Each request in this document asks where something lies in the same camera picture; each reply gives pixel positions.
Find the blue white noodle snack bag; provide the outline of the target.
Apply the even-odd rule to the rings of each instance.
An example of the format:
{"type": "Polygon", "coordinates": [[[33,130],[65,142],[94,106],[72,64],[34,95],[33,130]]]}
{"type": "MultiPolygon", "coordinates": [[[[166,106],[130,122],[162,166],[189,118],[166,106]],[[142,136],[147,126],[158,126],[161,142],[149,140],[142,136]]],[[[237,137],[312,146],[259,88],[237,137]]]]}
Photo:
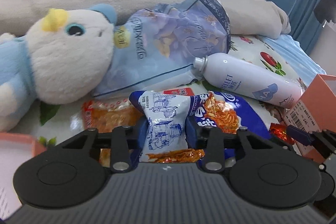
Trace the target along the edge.
{"type": "Polygon", "coordinates": [[[240,127],[264,139],[268,128],[243,98],[230,93],[206,92],[183,96],[150,91],[135,91],[132,105],[146,116],[148,127],[139,162],[192,162],[204,156],[207,134],[204,127],[217,127],[236,134],[240,127]]]}

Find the white blue plush toy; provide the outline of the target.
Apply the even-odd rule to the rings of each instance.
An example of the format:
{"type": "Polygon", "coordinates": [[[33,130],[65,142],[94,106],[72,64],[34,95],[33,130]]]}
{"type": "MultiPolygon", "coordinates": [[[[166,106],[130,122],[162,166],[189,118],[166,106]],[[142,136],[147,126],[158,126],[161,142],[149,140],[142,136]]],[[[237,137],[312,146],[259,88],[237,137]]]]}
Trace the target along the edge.
{"type": "Polygon", "coordinates": [[[1,131],[15,127],[35,100],[75,102],[103,79],[113,56],[111,5],[49,9],[22,37],[1,35],[1,131]]]}

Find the orange spicy strip packet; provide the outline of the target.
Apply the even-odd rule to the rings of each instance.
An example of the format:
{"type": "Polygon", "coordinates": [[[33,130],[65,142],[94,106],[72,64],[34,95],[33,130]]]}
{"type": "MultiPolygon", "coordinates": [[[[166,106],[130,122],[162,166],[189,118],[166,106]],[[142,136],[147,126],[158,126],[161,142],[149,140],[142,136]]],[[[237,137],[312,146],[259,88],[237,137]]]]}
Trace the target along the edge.
{"type": "MultiPolygon", "coordinates": [[[[108,102],[90,100],[82,105],[85,128],[95,127],[100,133],[111,132],[119,126],[134,126],[143,114],[124,98],[108,102]]],[[[205,155],[201,149],[173,148],[169,152],[145,152],[141,162],[196,162],[205,155]]]]}

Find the white spray bottle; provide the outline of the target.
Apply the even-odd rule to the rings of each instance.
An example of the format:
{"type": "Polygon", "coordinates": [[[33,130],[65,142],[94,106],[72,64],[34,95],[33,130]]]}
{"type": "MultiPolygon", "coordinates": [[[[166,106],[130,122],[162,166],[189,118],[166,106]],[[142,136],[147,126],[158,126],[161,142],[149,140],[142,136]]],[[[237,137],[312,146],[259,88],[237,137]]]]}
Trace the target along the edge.
{"type": "Polygon", "coordinates": [[[193,66],[212,86],[285,109],[303,94],[299,83],[226,53],[196,57],[193,66]]]}

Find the shiny red foil packet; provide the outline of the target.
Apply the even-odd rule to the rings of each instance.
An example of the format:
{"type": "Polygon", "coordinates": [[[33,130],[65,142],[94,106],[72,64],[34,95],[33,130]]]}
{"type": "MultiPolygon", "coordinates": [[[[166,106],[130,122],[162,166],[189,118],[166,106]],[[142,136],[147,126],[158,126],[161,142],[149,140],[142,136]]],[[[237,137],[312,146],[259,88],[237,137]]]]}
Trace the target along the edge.
{"type": "Polygon", "coordinates": [[[271,123],[269,132],[271,135],[281,139],[289,145],[294,145],[295,141],[286,133],[286,126],[283,124],[271,123]]]}

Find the orange box lid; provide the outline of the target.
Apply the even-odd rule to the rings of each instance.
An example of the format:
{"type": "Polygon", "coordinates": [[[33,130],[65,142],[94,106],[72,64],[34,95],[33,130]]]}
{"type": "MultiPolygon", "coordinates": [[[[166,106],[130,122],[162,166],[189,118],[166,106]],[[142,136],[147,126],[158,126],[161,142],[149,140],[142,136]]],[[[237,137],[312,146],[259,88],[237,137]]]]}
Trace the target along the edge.
{"type": "Polygon", "coordinates": [[[26,134],[2,132],[0,141],[0,206],[1,219],[5,220],[22,205],[13,185],[15,171],[46,148],[33,136],[26,134]]]}

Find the blue curtain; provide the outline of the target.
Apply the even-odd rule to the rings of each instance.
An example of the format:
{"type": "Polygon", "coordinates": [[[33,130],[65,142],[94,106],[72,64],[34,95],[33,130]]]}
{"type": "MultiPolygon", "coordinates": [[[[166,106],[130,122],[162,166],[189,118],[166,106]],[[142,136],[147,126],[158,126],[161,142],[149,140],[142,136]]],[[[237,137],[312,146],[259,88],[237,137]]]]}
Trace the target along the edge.
{"type": "Polygon", "coordinates": [[[290,36],[303,51],[310,55],[322,31],[322,24],[317,20],[314,9],[320,0],[296,0],[289,15],[290,36]]]}

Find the blue tissue pack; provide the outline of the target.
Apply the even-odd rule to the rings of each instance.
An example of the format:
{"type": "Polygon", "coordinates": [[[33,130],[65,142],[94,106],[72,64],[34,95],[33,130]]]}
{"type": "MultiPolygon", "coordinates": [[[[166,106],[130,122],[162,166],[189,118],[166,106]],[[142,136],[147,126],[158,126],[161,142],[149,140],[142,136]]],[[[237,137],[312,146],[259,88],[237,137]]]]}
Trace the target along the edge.
{"type": "Polygon", "coordinates": [[[201,76],[193,67],[195,58],[228,53],[230,47],[230,20],[218,0],[141,9],[114,29],[112,61],[92,96],[188,84],[201,76]]]}

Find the orange storage box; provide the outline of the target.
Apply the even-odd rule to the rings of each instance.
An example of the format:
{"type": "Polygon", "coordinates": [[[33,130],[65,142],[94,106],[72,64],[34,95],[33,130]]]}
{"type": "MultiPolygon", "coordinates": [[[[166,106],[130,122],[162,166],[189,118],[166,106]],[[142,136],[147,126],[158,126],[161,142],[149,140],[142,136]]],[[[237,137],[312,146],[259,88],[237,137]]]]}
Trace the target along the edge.
{"type": "MultiPolygon", "coordinates": [[[[328,129],[335,132],[335,76],[316,75],[298,102],[284,116],[287,126],[306,132],[328,129]]],[[[302,156],[311,155],[313,147],[295,141],[302,156]]]]}

